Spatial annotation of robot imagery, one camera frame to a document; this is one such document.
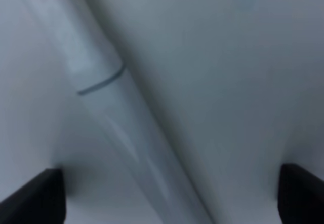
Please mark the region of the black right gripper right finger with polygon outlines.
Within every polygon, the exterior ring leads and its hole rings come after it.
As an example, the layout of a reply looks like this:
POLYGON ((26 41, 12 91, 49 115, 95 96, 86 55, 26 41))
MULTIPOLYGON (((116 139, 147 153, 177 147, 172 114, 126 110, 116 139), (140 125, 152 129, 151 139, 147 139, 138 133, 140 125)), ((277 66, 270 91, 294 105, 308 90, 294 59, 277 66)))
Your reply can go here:
POLYGON ((297 164, 283 164, 277 208, 282 223, 323 223, 323 180, 297 164))

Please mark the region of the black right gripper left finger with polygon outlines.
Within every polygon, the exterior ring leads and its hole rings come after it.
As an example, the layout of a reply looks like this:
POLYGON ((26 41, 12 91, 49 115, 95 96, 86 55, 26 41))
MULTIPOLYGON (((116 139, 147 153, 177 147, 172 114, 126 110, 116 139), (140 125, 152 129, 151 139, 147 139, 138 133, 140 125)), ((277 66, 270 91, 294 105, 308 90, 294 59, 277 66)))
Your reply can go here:
POLYGON ((1 223, 64 223, 66 193, 61 169, 45 169, 1 201, 1 223))

